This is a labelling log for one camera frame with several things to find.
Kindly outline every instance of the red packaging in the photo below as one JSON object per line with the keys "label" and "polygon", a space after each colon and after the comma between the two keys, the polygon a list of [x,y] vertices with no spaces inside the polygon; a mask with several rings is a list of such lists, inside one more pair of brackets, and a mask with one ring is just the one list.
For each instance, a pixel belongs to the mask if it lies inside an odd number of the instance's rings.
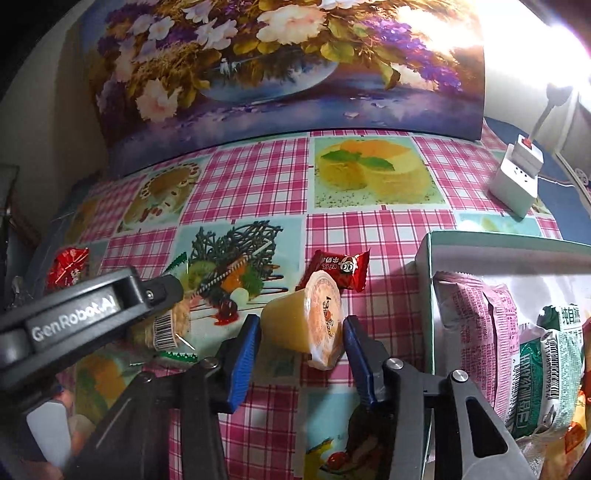
{"label": "red packaging", "polygon": [[301,290],[306,286],[310,275],[324,270],[330,275],[340,289],[363,291],[367,278],[369,250],[355,256],[332,254],[316,250],[308,268],[304,272],[300,284],[295,288]]}
{"label": "red packaging", "polygon": [[69,247],[61,250],[47,274],[47,291],[78,283],[87,268],[89,252],[87,248]]}

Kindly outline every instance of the orange jelly cup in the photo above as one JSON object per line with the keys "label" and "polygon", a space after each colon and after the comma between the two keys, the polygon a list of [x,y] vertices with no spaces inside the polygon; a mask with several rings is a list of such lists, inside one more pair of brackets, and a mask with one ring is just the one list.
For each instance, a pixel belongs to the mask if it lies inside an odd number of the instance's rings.
{"label": "orange jelly cup", "polygon": [[335,281],[318,271],[305,288],[265,305],[261,329],[276,345],[306,353],[311,367],[330,370],[343,353],[343,319]]}

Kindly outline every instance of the blue gripper pad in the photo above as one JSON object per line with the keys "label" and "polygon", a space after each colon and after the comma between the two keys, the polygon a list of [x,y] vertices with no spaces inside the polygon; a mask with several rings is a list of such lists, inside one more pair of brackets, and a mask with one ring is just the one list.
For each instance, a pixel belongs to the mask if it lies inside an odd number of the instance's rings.
{"label": "blue gripper pad", "polygon": [[251,380],[252,369],[255,365],[255,357],[261,343],[261,320],[257,315],[250,314],[246,317],[244,325],[233,340],[232,352],[227,360],[233,365],[228,365],[228,403],[227,412],[234,413],[246,398],[248,384]]}
{"label": "blue gripper pad", "polygon": [[377,403],[374,394],[374,378],[363,354],[355,325],[350,321],[350,317],[347,317],[343,322],[343,342],[345,343],[347,359],[353,372],[355,387],[361,403],[366,407],[371,407]]}

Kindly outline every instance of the power strip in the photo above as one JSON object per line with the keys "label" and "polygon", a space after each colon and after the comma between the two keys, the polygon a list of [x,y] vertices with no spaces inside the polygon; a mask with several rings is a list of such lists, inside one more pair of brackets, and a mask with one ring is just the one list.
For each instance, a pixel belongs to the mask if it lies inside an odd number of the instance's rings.
{"label": "power strip", "polygon": [[507,147],[505,158],[489,186],[490,192],[521,218],[527,215],[538,197],[538,177],[531,177],[511,160],[513,145]]}
{"label": "power strip", "polygon": [[531,141],[527,140],[523,135],[519,135],[515,145],[509,145],[507,151],[509,147],[513,147],[509,158],[515,165],[530,177],[535,177],[540,172],[544,166],[544,155]]}

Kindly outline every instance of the pink snack package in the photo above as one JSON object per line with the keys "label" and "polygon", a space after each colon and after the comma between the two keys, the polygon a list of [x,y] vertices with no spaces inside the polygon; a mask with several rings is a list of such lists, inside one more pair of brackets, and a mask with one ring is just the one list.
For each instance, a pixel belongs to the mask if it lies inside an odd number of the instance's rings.
{"label": "pink snack package", "polygon": [[491,287],[467,274],[437,272],[433,285],[446,350],[459,350],[459,365],[446,360],[448,371],[465,370],[480,387],[497,415],[513,425],[519,387],[517,309],[506,285]]}

